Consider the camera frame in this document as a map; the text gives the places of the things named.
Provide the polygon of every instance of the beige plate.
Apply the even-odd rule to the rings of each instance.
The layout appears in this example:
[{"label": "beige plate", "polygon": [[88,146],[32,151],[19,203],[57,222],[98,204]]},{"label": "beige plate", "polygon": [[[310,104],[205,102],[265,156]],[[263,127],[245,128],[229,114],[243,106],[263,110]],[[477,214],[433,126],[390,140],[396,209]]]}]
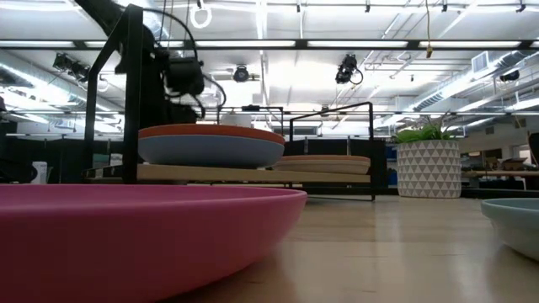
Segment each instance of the beige plate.
[{"label": "beige plate", "polygon": [[315,173],[366,174],[370,162],[353,160],[286,160],[279,161],[274,170]]}]

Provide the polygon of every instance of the ceiling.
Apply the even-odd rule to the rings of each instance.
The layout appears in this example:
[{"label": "ceiling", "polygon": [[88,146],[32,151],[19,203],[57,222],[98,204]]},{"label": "ceiling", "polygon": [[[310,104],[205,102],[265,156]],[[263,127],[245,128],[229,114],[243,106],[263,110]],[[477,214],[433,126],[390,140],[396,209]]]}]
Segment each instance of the ceiling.
[{"label": "ceiling", "polygon": [[[163,8],[161,0],[136,0],[132,3],[150,3]],[[527,8],[517,13],[519,1],[448,0],[450,9],[442,13],[443,1],[431,0],[431,39],[456,40],[535,40],[539,1],[525,0]],[[185,20],[187,1],[168,0],[167,10]],[[223,39],[426,39],[427,12],[421,0],[370,0],[371,11],[365,13],[363,1],[301,0],[205,0],[212,19],[203,29],[195,28],[189,18],[186,22],[197,40]],[[205,12],[195,15],[203,23]],[[183,29],[165,18],[164,28],[175,40],[184,39]],[[0,0],[0,40],[105,40],[101,28],[73,0]],[[56,74],[52,62],[57,52],[91,65],[96,50],[7,50],[11,55]],[[364,72],[364,82],[353,91],[348,85],[334,81],[337,66],[347,53],[355,53]],[[237,65],[246,65],[249,72],[260,74],[261,59],[265,64],[265,81],[269,94],[268,105],[285,106],[289,110],[320,110],[323,104],[346,105],[370,100],[376,110],[399,109],[399,100],[414,99],[436,89],[471,65],[471,59],[480,51],[434,51],[430,59],[425,52],[368,50],[201,50],[204,71],[215,75],[227,74]],[[110,75],[120,56],[114,54],[103,71],[108,89],[99,95],[124,105],[125,77]],[[534,61],[521,67],[521,81],[533,79]],[[76,84],[71,77],[59,77]],[[220,80],[226,89],[230,106],[251,104],[253,95],[261,94],[260,82],[235,83]],[[501,83],[501,89],[516,83]],[[465,104],[472,103],[500,90],[494,88],[491,78],[483,79],[472,88],[456,93]],[[208,106],[216,100],[205,99]],[[486,107],[477,110],[488,110]],[[352,118],[347,122],[360,120]]]}]

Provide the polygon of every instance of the wooden floor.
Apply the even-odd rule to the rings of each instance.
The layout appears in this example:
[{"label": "wooden floor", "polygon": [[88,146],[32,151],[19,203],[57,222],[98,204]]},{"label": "wooden floor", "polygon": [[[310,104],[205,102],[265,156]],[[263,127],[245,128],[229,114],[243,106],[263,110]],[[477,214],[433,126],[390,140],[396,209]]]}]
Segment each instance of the wooden floor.
[{"label": "wooden floor", "polygon": [[273,254],[166,302],[539,301],[539,263],[503,246],[478,200],[311,199]]}]

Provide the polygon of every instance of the green plant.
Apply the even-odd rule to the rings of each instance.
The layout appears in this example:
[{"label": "green plant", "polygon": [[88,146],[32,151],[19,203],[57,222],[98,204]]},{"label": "green plant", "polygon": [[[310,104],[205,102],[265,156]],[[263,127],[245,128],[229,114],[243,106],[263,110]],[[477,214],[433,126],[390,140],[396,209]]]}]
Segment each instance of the green plant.
[{"label": "green plant", "polygon": [[426,140],[450,140],[453,135],[448,131],[448,126],[443,129],[444,120],[447,116],[445,113],[439,119],[433,120],[427,116],[424,124],[417,130],[401,130],[393,138],[397,143],[409,143],[415,141]]}]

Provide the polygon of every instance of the wall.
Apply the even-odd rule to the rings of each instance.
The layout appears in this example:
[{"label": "wall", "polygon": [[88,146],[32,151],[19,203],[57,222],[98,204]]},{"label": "wall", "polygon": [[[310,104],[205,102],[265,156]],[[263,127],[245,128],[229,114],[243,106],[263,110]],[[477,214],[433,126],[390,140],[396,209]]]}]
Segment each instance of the wall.
[{"label": "wall", "polygon": [[501,148],[503,158],[512,157],[513,146],[527,144],[527,131],[539,132],[539,120],[536,117],[526,117],[527,127],[522,129],[516,129],[513,121],[495,124],[492,135],[486,135],[484,127],[469,133],[467,138],[460,140],[461,152]]}]

